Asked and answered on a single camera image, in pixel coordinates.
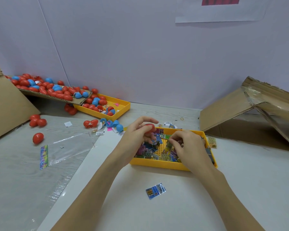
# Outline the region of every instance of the person's left hand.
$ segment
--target person's left hand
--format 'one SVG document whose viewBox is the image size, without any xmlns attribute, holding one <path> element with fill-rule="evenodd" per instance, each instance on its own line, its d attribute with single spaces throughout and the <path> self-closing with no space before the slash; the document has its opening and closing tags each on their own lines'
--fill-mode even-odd
<svg viewBox="0 0 289 231">
<path fill-rule="evenodd" d="M 152 143 L 152 140 L 156 140 L 156 137 L 150 131 L 152 126 L 145 126 L 143 122 L 152 122 L 158 124 L 158 120 L 151 117 L 142 116 L 127 127 L 120 142 L 113 150 L 112 154 L 115 155 L 116 160 L 122 164 L 122 167 L 126 166 L 135 156 L 137 150 L 143 142 Z"/>
</svg>

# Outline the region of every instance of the yellow basket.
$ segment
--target yellow basket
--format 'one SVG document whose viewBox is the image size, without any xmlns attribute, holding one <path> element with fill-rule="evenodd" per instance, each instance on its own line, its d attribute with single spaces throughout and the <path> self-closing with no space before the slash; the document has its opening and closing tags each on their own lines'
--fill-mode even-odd
<svg viewBox="0 0 289 231">
<path fill-rule="evenodd" d="M 87 113 L 91 116 L 94 116 L 97 118 L 106 118 L 107 120 L 112 120 L 112 121 L 117 120 L 120 116 L 122 116 L 125 112 L 127 112 L 131 108 L 131 103 L 128 101 L 120 100 L 120 99 L 102 95 L 102 94 L 97 94 L 97 95 L 104 96 L 106 98 L 107 100 L 106 107 L 112 106 L 116 110 L 116 113 L 113 116 L 108 116 L 104 113 L 100 113 L 100 112 L 97 112 L 92 109 L 88 109 L 88 108 L 85 108 L 76 104 L 74 104 L 74 107 L 78 109 L 79 111 Z"/>
<path fill-rule="evenodd" d="M 171 128 L 159 128 L 156 127 L 157 129 L 163 129 L 165 135 L 172 135 L 176 131 L 181 131 L 180 129 L 171 129 Z M 208 140 L 206 139 L 206 135 L 204 134 L 203 131 L 192 131 L 197 135 L 200 135 L 201 137 L 204 138 L 206 141 L 205 147 L 207 148 L 209 146 Z M 166 146 L 166 139 L 162 139 L 163 144 L 159 145 L 158 150 L 154 152 L 156 155 L 161 157 L 162 151 Z M 214 166 L 217 168 L 217 163 L 215 160 L 215 157 L 210 149 L 210 152 L 212 154 L 212 157 L 214 159 Z M 143 159 L 143 158 L 136 158 L 134 157 L 130 164 L 134 165 L 143 165 L 143 166 L 150 166 L 150 167 L 157 167 L 157 168 L 169 168 L 169 169 L 176 169 L 176 170 L 184 170 L 184 171 L 189 171 L 188 168 L 186 168 L 182 163 L 179 162 L 171 162 L 171 161 L 164 161 L 164 160 L 156 160 L 156 159 Z"/>
</svg>

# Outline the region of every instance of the gray wood floor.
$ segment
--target gray wood floor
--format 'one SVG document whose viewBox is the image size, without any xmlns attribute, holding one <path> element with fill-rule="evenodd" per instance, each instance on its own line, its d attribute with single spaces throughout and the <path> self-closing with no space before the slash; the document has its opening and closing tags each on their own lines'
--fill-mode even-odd
<svg viewBox="0 0 289 231">
<path fill-rule="evenodd" d="M 39 170 L 41 146 L 76 132 L 87 133 L 83 122 L 94 118 L 81 112 L 70 116 L 61 102 L 40 98 L 34 98 L 32 102 L 42 112 L 47 126 L 31 128 L 26 123 L 0 138 L 0 231 L 36 230 L 88 153 Z M 199 114 L 198 110 L 132 103 L 131 109 L 119 121 L 127 126 L 146 115 L 161 124 L 171 121 L 178 128 L 198 130 Z M 68 121 L 73 125 L 67 128 L 64 123 Z M 37 132 L 42 132 L 45 140 L 34 146 L 32 136 Z"/>
</svg>

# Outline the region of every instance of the white poster board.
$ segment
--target white poster board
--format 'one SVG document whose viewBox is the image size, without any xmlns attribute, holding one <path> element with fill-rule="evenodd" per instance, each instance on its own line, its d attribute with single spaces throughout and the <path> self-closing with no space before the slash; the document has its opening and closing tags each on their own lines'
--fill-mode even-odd
<svg viewBox="0 0 289 231">
<path fill-rule="evenodd" d="M 176 23 L 256 21 L 270 0 L 177 0 Z"/>
</svg>

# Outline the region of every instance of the clear plastic bag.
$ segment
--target clear plastic bag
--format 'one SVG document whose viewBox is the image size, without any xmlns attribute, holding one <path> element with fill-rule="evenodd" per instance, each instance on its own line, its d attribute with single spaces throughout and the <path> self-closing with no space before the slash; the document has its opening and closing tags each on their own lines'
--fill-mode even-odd
<svg viewBox="0 0 289 231">
<path fill-rule="evenodd" d="M 90 151 L 93 142 L 89 134 L 76 133 L 73 136 L 41 147 L 40 169 Z"/>
</svg>

